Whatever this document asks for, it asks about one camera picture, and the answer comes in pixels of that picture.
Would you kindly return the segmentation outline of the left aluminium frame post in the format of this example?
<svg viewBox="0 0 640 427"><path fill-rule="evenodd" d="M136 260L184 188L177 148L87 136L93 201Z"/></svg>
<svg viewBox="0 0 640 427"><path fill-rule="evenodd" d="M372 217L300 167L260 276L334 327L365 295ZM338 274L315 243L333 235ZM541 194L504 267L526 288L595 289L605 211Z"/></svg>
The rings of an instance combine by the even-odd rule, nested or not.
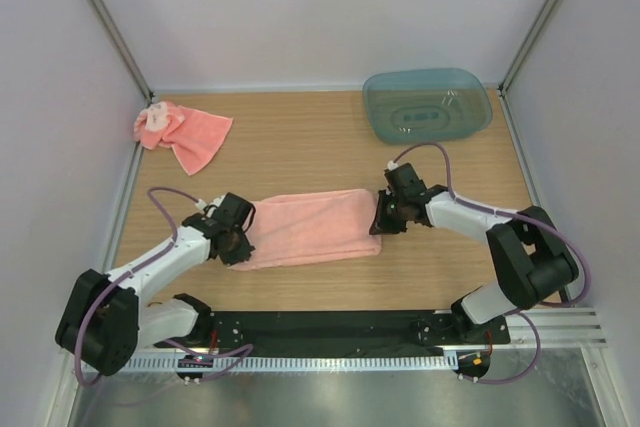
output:
<svg viewBox="0 0 640 427"><path fill-rule="evenodd" d="M114 47L131 80L147 104L154 98L154 93L146 81L133 53L118 28L104 0L87 0L108 40Z"/></svg>

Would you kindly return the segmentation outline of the light pink towel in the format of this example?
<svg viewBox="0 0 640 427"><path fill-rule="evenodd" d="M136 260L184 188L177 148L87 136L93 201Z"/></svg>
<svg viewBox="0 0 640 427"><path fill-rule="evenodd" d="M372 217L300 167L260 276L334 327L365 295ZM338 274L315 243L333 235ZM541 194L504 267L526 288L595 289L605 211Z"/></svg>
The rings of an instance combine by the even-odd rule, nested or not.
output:
<svg viewBox="0 0 640 427"><path fill-rule="evenodd" d="M255 203L248 231L255 250L235 271L290 267L376 256L382 239L369 233L376 197L365 189L279 195Z"/></svg>

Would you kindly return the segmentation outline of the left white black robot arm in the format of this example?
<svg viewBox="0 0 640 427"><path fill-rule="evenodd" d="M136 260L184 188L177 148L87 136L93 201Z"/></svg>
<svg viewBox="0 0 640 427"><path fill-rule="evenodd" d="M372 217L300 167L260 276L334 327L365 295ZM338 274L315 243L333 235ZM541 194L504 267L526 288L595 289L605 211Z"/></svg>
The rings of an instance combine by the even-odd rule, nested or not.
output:
<svg viewBox="0 0 640 427"><path fill-rule="evenodd" d="M211 202L198 200L196 213L171 221L170 236L136 260L108 273L94 269L75 281L54 340L74 359L75 375L90 385L82 368L98 377L120 371L139 348L155 345L199 347L214 330L211 308L189 294L161 304L153 297L179 276L209 260L226 266L248 261L248 238L256 206L226 193Z"/></svg>

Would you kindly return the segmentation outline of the right aluminium frame post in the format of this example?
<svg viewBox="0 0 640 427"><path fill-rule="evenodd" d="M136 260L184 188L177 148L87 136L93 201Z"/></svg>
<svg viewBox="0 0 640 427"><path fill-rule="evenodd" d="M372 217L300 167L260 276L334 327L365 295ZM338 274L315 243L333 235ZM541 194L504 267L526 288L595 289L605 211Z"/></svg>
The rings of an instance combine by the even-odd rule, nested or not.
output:
<svg viewBox="0 0 640 427"><path fill-rule="evenodd" d="M551 22L555 12L563 0L543 0L542 5L536 13L523 41L511 61L506 74L498 86L499 95L505 98L508 90L514 84L519 72L530 57L534 47L543 35L548 24Z"/></svg>

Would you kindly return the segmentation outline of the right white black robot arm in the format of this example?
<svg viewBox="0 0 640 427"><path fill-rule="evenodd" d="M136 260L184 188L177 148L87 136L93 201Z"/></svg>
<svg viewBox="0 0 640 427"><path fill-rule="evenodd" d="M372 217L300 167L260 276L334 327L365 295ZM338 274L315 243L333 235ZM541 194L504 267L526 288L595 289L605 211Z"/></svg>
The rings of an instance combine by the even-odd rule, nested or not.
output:
<svg viewBox="0 0 640 427"><path fill-rule="evenodd" d="M566 241L543 209L475 204L446 186L427 186L409 163L389 163L384 176L387 187L379 192L370 234L395 235L415 223L488 246L496 280L451 305L450 329L459 341L476 341L492 321L537 306L578 278Z"/></svg>

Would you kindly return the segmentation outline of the aluminium frame post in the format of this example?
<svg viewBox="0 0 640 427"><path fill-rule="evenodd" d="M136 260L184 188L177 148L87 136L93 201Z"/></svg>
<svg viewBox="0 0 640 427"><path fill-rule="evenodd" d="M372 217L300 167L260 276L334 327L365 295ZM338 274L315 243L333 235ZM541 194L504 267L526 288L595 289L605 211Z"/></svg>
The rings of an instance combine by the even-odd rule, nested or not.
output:
<svg viewBox="0 0 640 427"><path fill-rule="evenodd" d="M498 86L499 95L505 98L508 90L514 84L519 72L530 57L534 47L543 35L548 24L551 22L555 12L563 0L543 0L542 5L536 13L523 41L511 61L506 74Z"/></svg>
<svg viewBox="0 0 640 427"><path fill-rule="evenodd" d="M154 93L146 81L133 53L118 28L104 0L87 0L108 40L114 47L131 80L147 104L154 98Z"/></svg>

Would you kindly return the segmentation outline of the coral pink printed towel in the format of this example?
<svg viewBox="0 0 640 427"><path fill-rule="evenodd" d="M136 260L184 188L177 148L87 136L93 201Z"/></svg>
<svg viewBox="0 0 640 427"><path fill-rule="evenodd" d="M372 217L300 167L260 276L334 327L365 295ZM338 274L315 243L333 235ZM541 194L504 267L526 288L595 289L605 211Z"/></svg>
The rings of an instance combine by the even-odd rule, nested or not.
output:
<svg viewBox="0 0 640 427"><path fill-rule="evenodd" d="M232 125L232 118L161 101L140 112L133 136L145 149L172 150L184 172L193 176L211 162Z"/></svg>

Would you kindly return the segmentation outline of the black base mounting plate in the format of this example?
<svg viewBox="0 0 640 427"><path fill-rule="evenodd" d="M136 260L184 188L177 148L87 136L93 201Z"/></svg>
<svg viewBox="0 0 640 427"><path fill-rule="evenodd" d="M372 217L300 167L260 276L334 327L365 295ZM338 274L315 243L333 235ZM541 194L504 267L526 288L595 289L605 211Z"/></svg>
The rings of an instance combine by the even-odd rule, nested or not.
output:
<svg viewBox="0 0 640 427"><path fill-rule="evenodd" d="M507 345L498 317L465 333L448 311L218 311L213 315L223 352L251 344L254 357L400 358L436 355L450 346Z"/></svg>

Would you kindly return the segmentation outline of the aluminium front rail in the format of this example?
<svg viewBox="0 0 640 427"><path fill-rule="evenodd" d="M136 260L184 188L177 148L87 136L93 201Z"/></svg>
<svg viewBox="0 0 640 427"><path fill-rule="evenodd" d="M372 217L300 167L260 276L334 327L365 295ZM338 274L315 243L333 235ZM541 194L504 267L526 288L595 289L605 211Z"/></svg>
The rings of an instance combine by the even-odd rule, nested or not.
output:
<svg viewBox="0 0 640 427"><path fill-rule="evenodd" d="M506 327L515 348L534 348L536 329L542 348L602 348L607 340L593 309L533 309L528 318L512 315Z"/></svg>

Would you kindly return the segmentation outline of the blue translucent plastic tub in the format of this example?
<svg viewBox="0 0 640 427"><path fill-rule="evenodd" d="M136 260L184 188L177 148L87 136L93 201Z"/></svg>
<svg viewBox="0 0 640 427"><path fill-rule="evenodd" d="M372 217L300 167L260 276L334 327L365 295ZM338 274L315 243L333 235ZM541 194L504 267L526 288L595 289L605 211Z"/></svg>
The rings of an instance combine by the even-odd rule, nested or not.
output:
<svg viewBox="0 0 640 427"><path fill-rule="evenodd" d="M464 139L493 120L484 86L460 68L377 74L364 82L362 97L373 132L390 145Z"/></svg>

